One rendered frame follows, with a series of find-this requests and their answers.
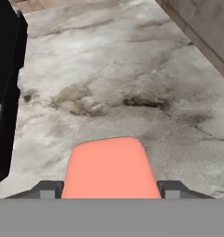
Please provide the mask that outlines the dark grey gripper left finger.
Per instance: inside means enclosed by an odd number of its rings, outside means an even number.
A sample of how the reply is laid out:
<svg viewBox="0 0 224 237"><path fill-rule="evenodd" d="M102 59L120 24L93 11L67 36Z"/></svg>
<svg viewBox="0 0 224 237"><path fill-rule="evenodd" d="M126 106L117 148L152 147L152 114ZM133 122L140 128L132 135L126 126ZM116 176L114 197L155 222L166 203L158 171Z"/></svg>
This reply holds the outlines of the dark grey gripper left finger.
<svg viewBox="0 0 224 237"><path fill-rule="evenodd" d="M28 191L11 195L10 199L60 199L63 181L40 181Z"/></svg>

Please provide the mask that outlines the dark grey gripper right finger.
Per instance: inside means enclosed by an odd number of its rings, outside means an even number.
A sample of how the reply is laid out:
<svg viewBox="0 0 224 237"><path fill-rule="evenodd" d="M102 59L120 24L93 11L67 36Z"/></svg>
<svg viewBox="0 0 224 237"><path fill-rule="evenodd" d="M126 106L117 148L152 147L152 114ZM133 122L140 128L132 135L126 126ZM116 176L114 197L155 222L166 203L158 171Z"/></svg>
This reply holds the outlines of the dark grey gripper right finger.
<svg viewBox="0 0 224 237"><path fill-rule="evenodd" d="M158 181L158 190L163 199L211 199L211 196L190 190L181 181Z"/></svg>

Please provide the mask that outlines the salmon pink bar soap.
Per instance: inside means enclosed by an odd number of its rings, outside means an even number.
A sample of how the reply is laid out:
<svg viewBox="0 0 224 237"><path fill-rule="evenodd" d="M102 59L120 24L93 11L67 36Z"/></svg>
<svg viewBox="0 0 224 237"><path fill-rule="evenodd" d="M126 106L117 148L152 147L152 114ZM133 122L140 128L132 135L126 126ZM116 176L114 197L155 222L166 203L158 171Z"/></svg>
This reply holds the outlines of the salmon pink bar soap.
<svg viewBox="0 0 224 237"><path fill-rule="evenodd" d="M116 137L73 148L62 197L159 199L161 195L141 142Z"/></svg>

